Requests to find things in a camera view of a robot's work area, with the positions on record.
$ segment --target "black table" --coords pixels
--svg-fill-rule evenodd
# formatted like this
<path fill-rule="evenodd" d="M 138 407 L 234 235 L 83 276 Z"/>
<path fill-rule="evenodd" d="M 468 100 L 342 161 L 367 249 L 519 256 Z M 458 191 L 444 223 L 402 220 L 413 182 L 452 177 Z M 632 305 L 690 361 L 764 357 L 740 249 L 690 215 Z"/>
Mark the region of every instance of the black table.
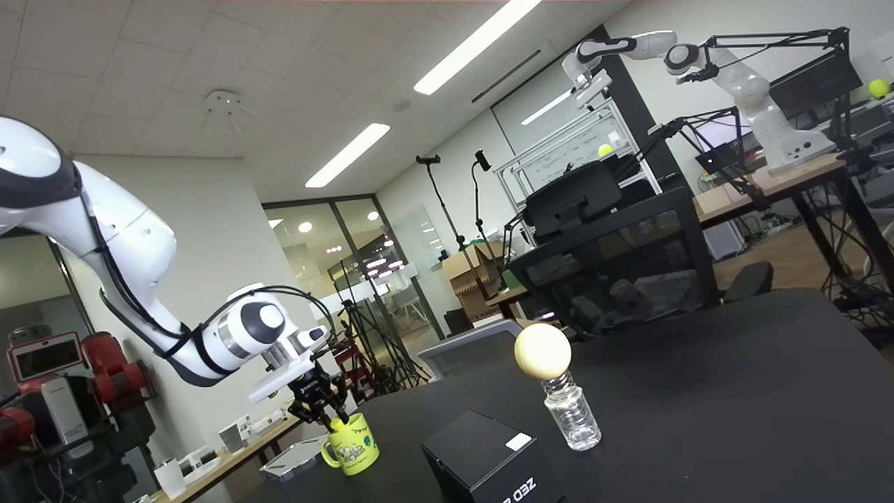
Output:
<path fill-rule="evenodd" d="M 382 459 L 359 477 L 324 465 L 252 500 L 442 500 L 421 439 L 483 410 L 539 439 L 570 500 L 894 500 L 894 370 L 818 294 L 768 294 L 579 344 L 577 375 L 604 427 L 558 439 L 542 392 L 508 361 L 374 400 Z"/>

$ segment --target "fluorescent light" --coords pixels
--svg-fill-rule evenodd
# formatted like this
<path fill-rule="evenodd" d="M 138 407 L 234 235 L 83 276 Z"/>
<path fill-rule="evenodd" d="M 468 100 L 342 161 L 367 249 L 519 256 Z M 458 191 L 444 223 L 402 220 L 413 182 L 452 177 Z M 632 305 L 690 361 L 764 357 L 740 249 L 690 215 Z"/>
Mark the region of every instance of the fluorescent light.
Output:
<path fill-rule="evenodd" d="M 392 131 L 388 124 L 370 124 L 347 147 L 342 147 L 324 168 L 319 168 L 304 188 L 326 188 L 342 170 L 356 166 L 364 152 Z"/>
<path fill-rule="evenodd" d="M 536 108 L 535 114 L 528 114 L 525 121 L 523 121 L 523 128 L 528 128 L 535 121 L 539 121 L 546 111 L 551 111 L 551 108 L 556 108 L 563 100 L 568 100 L 570 99 L 570 93 L 563 93 L 563 94 L 556 94 L 551 103 L 546 103 L 542 108 Z"/>
<path fill-rule="evenodd" d="M 473 59 L 477 59 L 491 41 L 498 41 L 514 23 L 536 9 L 539 0 L 508 0 L 498 13 L 491 13 L 470 38 L 465 38 L 448 59 L 442 59 L 424 78 L 417 80 L 413 93 L 433 94 L 455 72 L 461 72 Z"/>

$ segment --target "monitor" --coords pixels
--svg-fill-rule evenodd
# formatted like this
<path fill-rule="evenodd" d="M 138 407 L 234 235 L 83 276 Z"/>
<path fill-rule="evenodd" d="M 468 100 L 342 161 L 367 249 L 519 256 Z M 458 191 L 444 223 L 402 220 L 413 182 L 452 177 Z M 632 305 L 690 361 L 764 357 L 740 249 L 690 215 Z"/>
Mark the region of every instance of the monitor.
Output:
<path fill-rule="evenodd" d="M 831 51 L 772 80 L 772 99 L 797 128 L 817 128 L 836 117 L 836 100 L 863 86 L 846 51 Z"/>
<path fill-rule="evenodd" d="M 83 365 L 78 335 L 53 335 L 33 344 L 12 346 L 8 361 L 19 382 Z"/>

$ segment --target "ceiling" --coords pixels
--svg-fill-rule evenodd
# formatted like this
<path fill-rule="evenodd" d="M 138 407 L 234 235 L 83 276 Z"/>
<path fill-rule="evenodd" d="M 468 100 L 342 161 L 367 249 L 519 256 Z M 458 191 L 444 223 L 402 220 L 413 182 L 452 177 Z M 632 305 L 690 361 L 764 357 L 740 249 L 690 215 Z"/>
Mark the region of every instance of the ceiling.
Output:
<path fill-rule="evenodd" d="M 627 2 L 542 0 L 421 99 L 413 85 L 502 0 L 0 0 L 0 114 L 76 156 L 237 156 L 262 201 L 374 194 Z M 212 89 L 241 106 L 209 108 Z M 304 191 L 373 121 L 392 135 Z"/>

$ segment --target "yellow cup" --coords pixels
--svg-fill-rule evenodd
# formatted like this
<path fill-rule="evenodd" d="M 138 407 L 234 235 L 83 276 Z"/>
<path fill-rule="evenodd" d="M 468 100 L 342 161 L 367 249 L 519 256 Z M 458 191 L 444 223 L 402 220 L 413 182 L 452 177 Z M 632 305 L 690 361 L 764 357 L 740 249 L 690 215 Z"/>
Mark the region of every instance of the yellow cup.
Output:
<path fill-rule="evenodd" d="M 347 423 L 329 423 L 326 445 L 321 446 L 321 459 L 342 470 L 345 476 L 359 476 L 370 470 L 381 459 L 381 446 L 367 424 L 364 413 L 353 413 Z"/>

